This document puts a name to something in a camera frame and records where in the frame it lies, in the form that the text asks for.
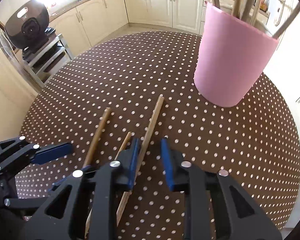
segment silver screw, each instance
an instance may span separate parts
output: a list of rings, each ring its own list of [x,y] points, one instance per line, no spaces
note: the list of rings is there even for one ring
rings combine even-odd
[[[75,178],[80,178],[82,175],[83,175],[82,170],[75,170],[74,172],[72,172],[72,176],[74,176]]]
[[[181,163],[181,166],[184,168],[189,168],[189,167],[191,167],[191,165],[192,165],[191,162],[188,162],[188,161],[183,161]]]
[[[8,199],[8,198],[6,198],[3,202],[6,207],[10,206],[10,204],[11,204],[10,199]]]
[[[119,161],[112,161],[112,162],[110,162],[110,166],[111,167],[119,167],[120,166],[120,162]]]
[[[227,170],[220,170],[218,171],[218,174],[222,177],[226,177],[229,175],[229,172]]]

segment door handle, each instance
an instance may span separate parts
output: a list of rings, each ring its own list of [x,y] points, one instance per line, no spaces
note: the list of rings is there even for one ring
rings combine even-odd
[[[77,16],[78,22],[80,22],[79,15],[77,13],[75,15]]]
[[[281,8],[278,8],[278,13],[280,12],[280,15],[274,19],[274,25],[277,27],[279,26],[283,14],[283,9],[286,4],[286,0],[279,0],[279,2],[282,4]]]
[[[81,12],[79,12],[79,16],[80,16],[81,20],[83,21],[83,17],[82,17]]]

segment brown tablecloth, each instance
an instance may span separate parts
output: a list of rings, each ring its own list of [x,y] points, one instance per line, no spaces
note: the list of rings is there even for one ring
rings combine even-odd
[[[66,64],[37,96],[20,135],[40,145],[71,141],[74,153],[20,172],[19,197],[47,196],[53,182],[82,167],[106,107],[113,112],[94,162],[98,167],[112,160],[128,131],[144,136],[162,94],[165,102],[119,238],[182,238],[183,194],[170,192],[162,174],[159,146],[165,136],[202,169],[229,170],[282,228],[300,181],[300,145],[291,113],[264,74],[237,106],[221,108],[205,100],[193,83],[199,43],[199,36],[185,33],[138,33],[95,46]]]

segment cabinet handle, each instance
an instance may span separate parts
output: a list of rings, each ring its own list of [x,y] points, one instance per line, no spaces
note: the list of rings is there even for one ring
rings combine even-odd
[[[79,15],[77,13],[75,15],[77,16],[78,22],[80,22]]]

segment blue gripper pad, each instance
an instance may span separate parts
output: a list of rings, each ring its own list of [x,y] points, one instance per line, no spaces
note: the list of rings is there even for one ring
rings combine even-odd
[[[161,158],[163,162],[163,167],[166,172],[166,182],[169,190],[173,191],[174,182],[174,163],[172,152],[169,148],[167,139],[161,139]]]
[[[61,143],[58,145],[51,144],[40,148],[31,162],[33,164],[45,164],[57,158],[71,154],[72,152],[73,147],[71,143]]]
[[[136,176],[137,160],[139,153],[139,139],[134,138],[129,149],[119,153],[117,160],[121,163],[123,171],[117,177],[116,184],[121,186],[124,191],[129,191],[134,186]]]

